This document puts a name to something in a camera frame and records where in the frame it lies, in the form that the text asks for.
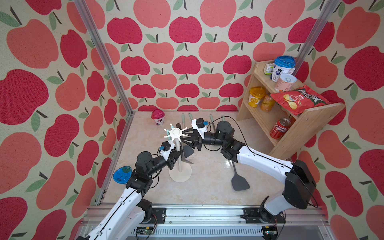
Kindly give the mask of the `white utensil rack stand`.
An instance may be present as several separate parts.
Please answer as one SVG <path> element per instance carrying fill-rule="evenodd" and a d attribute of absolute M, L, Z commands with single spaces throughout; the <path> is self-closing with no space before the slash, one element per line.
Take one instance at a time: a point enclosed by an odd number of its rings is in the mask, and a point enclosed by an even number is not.
<path fill-rule="evenodd" d="M 169 171 L 170 177 L 174 182 L 183 183 L 186 182 L 192 175 L 192 167 L 190 164 L 184 163 L 181 160 L 183 151 L 181 150 L 182 140 L 181 137 L 186 137 L 186 134 L 183 134 L 183 131 L 187 128 L 182 129 L 181 127 L 174 127 L 172 124 L 169 130 L 164 129 L 166 131 L 166 135 L 164 138 L 168 139 L 168 143 L 171 145 L 170 149 L 167 151 L 161 151 L 162 156 L 170 157 L 171 151 L 176 148 L 176 153 L 180 153 L 180 155 L 175 157 L 175 166 L 172 170 Z"/>

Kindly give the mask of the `grey slotted utensil mint handle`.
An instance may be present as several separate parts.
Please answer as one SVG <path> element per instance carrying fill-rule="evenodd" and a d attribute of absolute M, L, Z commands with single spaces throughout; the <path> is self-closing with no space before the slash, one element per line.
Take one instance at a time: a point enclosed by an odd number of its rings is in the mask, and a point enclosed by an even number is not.
<path fill-rule="evenodd" d="M 250 189 L 250 185 L 248 181 L 237 173 L 235 162 L 234 161 L 231 161 L 231 162 L 234 169 L 234 176 L 231 180 L 234 191 L 245 191 Z"/>

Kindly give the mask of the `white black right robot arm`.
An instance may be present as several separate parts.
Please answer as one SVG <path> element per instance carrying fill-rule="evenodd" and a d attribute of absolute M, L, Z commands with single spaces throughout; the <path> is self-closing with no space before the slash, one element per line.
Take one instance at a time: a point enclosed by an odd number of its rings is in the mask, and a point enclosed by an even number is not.
<path fill-rule="evenodd" d="M 220 146 L 227 160 L 253 167 L 284 184 L 283 190 L 263 200 L 260 212 L 277 216 L 289 208 L 305 210 L 309 206 L 317 184 L 306 163 L 277 159 L 250 148 L 235 139 L 235 130 L 227 121 L 220 121 L 213 133 L 208 132 L 209 126 L 202 118 L 194 119 L 191 128 L 183 131 L 182 141 L 198 150 L 203 145 Z"/>

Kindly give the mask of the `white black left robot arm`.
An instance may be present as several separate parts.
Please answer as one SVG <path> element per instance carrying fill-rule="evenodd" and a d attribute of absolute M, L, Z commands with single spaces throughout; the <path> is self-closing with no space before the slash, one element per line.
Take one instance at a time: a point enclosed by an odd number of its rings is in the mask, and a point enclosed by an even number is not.
<path fill-rule="evenodd" d="M 86 237 L 78 240 L 125 240 L 142 222 L 151 219 L 152 203 L 144 199 L 153 183 L 152 175 L 165 167 L 173 169 L 184 151 L 175 149 L 154 157 L 150 152 L 137 156 L 136 168 L 121 197 L 104 219 Z"/>

